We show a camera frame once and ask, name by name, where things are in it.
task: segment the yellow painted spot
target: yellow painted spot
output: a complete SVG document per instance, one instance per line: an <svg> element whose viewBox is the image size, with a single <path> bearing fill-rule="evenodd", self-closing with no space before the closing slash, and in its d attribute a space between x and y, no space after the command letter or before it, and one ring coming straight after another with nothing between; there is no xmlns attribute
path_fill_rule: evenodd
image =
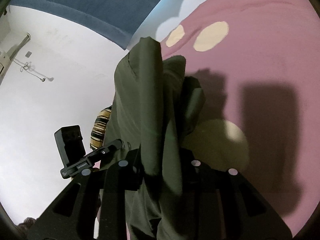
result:
<svg viewBox="0 0 320 240"><path fill-rule="evenodd" d="M183 36L185 35L184 29L182 25L179 25L177 28L175 28L171 33L165 44L168 47L172 47L174 44L176 44L178 41L180 41Z"/></svg>
<svg viewBox="0 0 320 240"><path fill-rule="evenodd" d="M193 48L196 51L207 51L221 42L228 35L229 25L226 22L215 22L204 28L196 38Z"/></svg>
<svg viewBox="0 0 320 240"><path fill-rule="evenodd" d="M243 171L249 163L249 147L244 133L234 123L214 119L202 122L186 136L182 147L212 169Z"/></svg>

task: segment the green cloth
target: green cloth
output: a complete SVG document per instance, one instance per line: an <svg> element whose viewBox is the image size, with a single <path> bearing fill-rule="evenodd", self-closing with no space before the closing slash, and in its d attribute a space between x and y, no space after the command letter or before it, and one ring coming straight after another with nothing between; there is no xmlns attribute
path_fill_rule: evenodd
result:
<svg viewBox="0 0 320 240"><path fill-rule="evenodd" d="M115 70L116 93L104 144L119 138L124 145L101 160L100 169L141 144L145 178L138 191L125 193L131 240L195 236L193 195L182 190L179 152L196 126L205 97L198 80L185 77L185 65L183 56L162 61L160 43L148 37L141 38Z"/></svg>

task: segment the metal screw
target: metal screw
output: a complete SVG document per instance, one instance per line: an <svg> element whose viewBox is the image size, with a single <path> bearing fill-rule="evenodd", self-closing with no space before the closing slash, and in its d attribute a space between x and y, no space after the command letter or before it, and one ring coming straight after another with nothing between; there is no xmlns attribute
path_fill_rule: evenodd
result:
<svg viewBox="0 0 320 240"><path fill-rule="evenodd" d="M88 176L88 175L90 175L90 173L91 173L91 170L89 170L89 169L84 169L84 170L81 171L81 174L83 176Z"/></svg>
<svg viewBox="0 0 320 240"><path fill-rule="evenodd" d="M198 161L198 160L193 160L193 161L191 162L191 164L192 164L193 166L195 166L195 167L198 167L198 166L201 165L201 162Z"/></svg>
<svg viewBox="0 0 320 240"><path fill-rule="evenodd" d="M119 161L118 164L119 164L120 167L125 167L125 166L128 165L128 162L126 160L122 160L122 161Z"/></svg>
<svg viewBox="0 0 320 240"><path fill-rule="evenodd" d="M229 169L228 172L230 175L233 175L233 176L238 174L238 171L236 169Z"/></svg>

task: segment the electrical wire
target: electrical wire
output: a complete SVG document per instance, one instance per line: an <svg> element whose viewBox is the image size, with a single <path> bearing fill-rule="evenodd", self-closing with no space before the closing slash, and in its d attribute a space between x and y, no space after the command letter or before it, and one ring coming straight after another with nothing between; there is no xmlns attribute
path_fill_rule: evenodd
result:
<svg viewBox="0 0 320 240"><path fill-rule="evenodd" d="M45 81L45 78L40 78L40 77L38 77L37 75L32 74L31 72L28 71L28 69L30 68L29 63L31 63L31 62L26 62L26 63L24 64L24 66L21 65L21 64L19 64L19 63L16 62L15 60L13 60L13 62L14 62L15 64L18 64L19 66L21 66L20 72L23 72L23 70L25 70L25 71L27 71L29 74L31 74L31 75L37 77L38 79L40 79L42 82Z"/></svg>

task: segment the light switch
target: light switch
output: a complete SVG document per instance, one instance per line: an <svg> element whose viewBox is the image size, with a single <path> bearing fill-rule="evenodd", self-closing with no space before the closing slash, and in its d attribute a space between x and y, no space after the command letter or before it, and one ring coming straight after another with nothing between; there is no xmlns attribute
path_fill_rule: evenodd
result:
<svg viewBox="0 0 320 240"><path fill-rule="evenodd" d="M26 57L30 57L31 54L32 54L32 52L28 51L27 54L26 54Z"/></svg>

